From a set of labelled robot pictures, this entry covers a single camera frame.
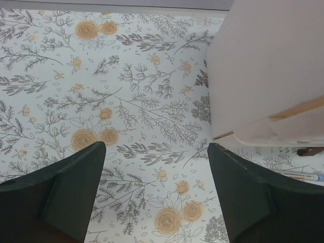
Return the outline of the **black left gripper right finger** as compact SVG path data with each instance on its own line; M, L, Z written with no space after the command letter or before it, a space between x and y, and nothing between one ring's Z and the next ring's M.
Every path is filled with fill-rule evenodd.
M208 146L230 242L323 242L323 187Z

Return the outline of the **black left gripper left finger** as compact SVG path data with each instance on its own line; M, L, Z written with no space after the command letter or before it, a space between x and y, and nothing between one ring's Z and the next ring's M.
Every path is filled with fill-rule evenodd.
M84 242L105 155L95 142L1 183L1 242Z

